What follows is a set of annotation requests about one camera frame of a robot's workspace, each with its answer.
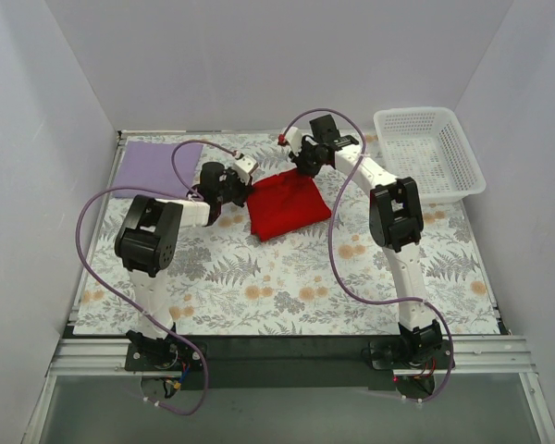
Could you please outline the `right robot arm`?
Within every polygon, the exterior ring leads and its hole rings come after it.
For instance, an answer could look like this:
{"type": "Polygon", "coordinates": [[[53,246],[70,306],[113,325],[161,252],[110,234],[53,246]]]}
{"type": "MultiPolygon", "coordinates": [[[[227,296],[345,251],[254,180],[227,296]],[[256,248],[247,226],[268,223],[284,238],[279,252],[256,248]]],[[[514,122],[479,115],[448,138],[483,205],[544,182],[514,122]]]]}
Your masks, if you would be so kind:
{"type": "Polygon", "coordinates": [[[414,179],[389,173],[373,160],[362,133],[342,135],[335,122],[337,112],[323,109],[321,113],[311,120],[310,133],[289,124],[278,143],[288,147],[290,161],[299,173],[313,178],[322,167],[330,166],[369,199],[369,231],[393,276],[397,296],[392,302],[398,307],[400,331],[394,345],[374,351],[373,356],[386,364],[433,366],[443,346],[446,324],[426,301],[419,251],[424,219],[417,184],[414,179]]]}

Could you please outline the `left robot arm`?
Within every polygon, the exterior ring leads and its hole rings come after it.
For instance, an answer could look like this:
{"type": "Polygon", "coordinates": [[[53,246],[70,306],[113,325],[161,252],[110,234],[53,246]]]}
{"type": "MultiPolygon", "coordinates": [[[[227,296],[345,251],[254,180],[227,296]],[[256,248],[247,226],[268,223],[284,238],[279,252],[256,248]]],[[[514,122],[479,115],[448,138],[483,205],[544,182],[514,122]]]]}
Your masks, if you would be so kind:
{"type": "Polygon", "coordinates": [[[115,254],[129,272],[134,301],[144,310],[139,325],[127,332],[136,353],[150,366],[176,369],[191,354],[170,334],[175,321],[167,295],[167,270],[174,258],[182,228],[208,227],[224,204],[243,207],[253,191],[253,172],[258,163],[249,156],[232,166],[203,164],[199,182],[184,200],[156,199],[138,194],[121,224],[115,254]]]}

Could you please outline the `red t shirt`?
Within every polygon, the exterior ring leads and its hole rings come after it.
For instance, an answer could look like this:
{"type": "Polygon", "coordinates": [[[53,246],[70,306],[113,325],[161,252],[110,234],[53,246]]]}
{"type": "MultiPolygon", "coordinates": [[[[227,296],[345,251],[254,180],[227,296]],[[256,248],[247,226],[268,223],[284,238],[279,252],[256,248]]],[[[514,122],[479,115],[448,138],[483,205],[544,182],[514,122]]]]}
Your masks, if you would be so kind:
{"type": "Polygon", "coordinates": [[[297,169],[254,183],[247,207],[251,233],[261,242],[331,218],[314,180],[297,169]]]}

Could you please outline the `white plastic basket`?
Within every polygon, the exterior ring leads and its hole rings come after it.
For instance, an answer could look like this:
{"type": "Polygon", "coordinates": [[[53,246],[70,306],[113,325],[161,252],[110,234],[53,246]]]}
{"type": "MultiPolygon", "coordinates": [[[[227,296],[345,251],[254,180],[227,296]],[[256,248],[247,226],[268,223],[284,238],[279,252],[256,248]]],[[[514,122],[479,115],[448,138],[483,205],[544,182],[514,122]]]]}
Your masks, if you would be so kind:
{"type": "Polygon", "coordinates": [[[450,109],[380,110],[374,124],[385,169],[413,178],[422,204],[452,204],[485,190],[471,145],[450,109]]]}

